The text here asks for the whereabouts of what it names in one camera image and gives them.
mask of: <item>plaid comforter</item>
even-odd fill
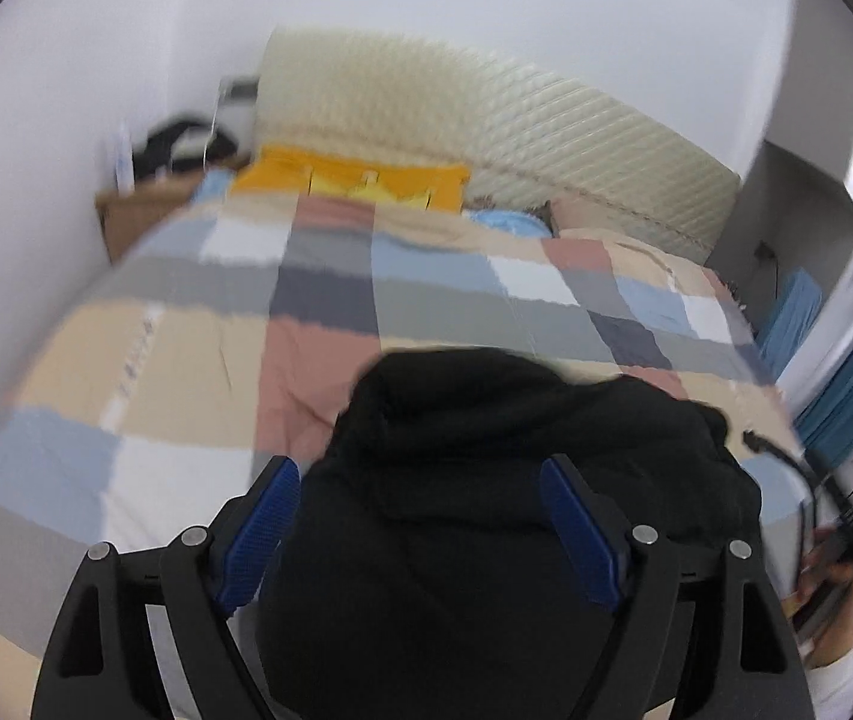
[[[796,448],[711,271],[599,231],[518,239],[458,215],[234,194],[149,236],[64,320],[0,432],[0,719],[28,717],[87,545],[168,543],[271,454],[322,454],[381,352],[497,346],[566,375],[628,373]],[[191,701],[167,632],[175,713]]]

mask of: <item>headboard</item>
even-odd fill
[[[464,162],[466,196],[532,209],[559,193],[615,228],[703,263],[738,177],[601,90],[532,65],[400,35],[277,28],[255,141],[402,164]]]

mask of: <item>black device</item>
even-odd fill
[[[164,548],[124,555],[107,543],[90,547],[53,628],[32,720],[172,718],[146,604],[166,607],[203,720],[273,718],[226,619],[252,600],[264,572],[263,581],[270,580],[282,533],[298,507],[298,483],[293,461],[276,457],[208,528],[189,528]],[[674,608],[692,601],[692,635],[672,717],[813,720],[800,656],[759,543],[711,549],[634,526],[562,455],[543,463],[540,497],[585,603],[602,605],[613,617],[600,665],[583,675],[571,718],[639,720]]]

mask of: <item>white sleeve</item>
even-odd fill
[[[807,669],[816,720],[850,720],[853,714],[853,649],[839,661]]]

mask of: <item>hand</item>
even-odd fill
[[[830,529],[817,529],[816,540],[823,541],[830,533]],[[817,560],[818,548],[804,557],[804,569],[816,565]],[[807,656],[807,668],[821,668],[833,664],[853,649],[853,563],[838,563],[831,566],[827,578],[833,584],[848,584],[850,592],[836,618],[813,638],[813,649]],[[800,602],[806,603],[815,589],[816,584],[809,576],[809,572],[804,571],[800,576],[798,589]]]

